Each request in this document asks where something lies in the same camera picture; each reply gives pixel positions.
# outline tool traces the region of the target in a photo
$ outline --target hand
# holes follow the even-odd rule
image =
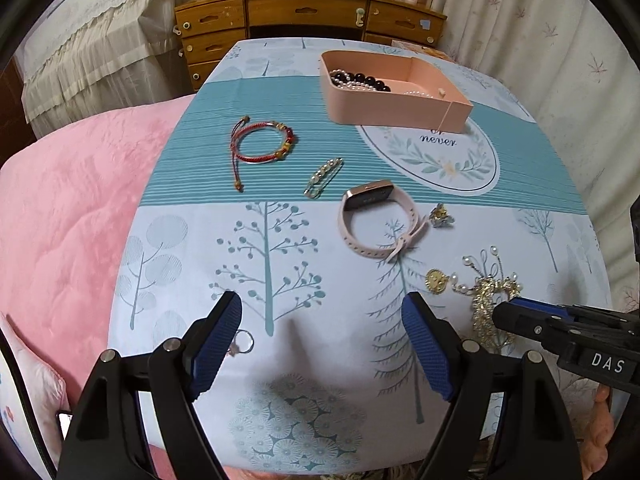
[[[607,444],[613,436],[613,417],[609,413],[607,399],[610,388],[598,386],[591,410],[591,420],[587,426],[586,437],[580,448],[582,478],[586,480],[602,469],[607,462]]]

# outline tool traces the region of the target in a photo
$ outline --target braided red cord bracelet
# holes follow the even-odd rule
[[[293,130],[286,124],[277,123],[276,121],[263,121],[261,123],[254,123],[246,125],[250,120],[249,116],[244,116],[238,121],[238,124],[231,130],[231,142],[229,148],[231,150],[231,165],[234,169],[234,187],[242,192],[242,182],[240,182],[240,174],[238,172],[238,160],[247,162],[249,164],[263,164],[265,162],[271,162],[272,160],[282,160],[287,156],[291,145],[295,142],[296,136],[293,134]],[[247,136],[255,130],[261,130],[263,128],[275,128],[284,134],[282,139],[282,145],[273,153],[267,155],[248,156],[243,155],[238,150],[238,144],[244,136]]]

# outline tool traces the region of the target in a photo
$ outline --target teal stripe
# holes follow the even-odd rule
[[[241,116],[279,120],[298,143],[283,162],[240,164],[245,192],[233,187],[230,130]],[[481,196],[445,194],[399,173],[379,158],[354,126],[332,123],[318,78],[288,76],[212,82],[204,85],[169,138],[140,205],[258,200],[302,200],[309,176],[327,159],[345,165],[320,200],[340,200],[344,190],[388,178],[417,202],[536,208],[584,214],[566,169],[534,123],[481,104],[471,118],[487,133],[500,158],[500,180]],[[264,130],[242,143],[245,153],[272,152],[281,137]]]

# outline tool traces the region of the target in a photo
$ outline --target pink tray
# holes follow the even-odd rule
[[[341,68],[382,79],[391,92],[364,92],[338,88],[329,72]],[[330,119],[338,124],[402,126],[462,132],[473,105],[431,63],[417,57],[373,52],[329,50],[320,62],[320,86]],[[443,98],[439,91],[443,89]],[[406,95],[417,91],[434,97]]]

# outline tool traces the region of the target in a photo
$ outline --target white pillow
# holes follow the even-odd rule
[[[20,368],[40,433],[57,467],[62,451],[62,436],[58,429],[56,412],[69,409],[65,381],[15,335],[14,329],[3,314],[0,314],[0,330],[9,343]],[[8,363],[1,353],[0,416],[5,428],[31,466],[43,479],[49,480],[51,476],[35,447],[16,384]]]

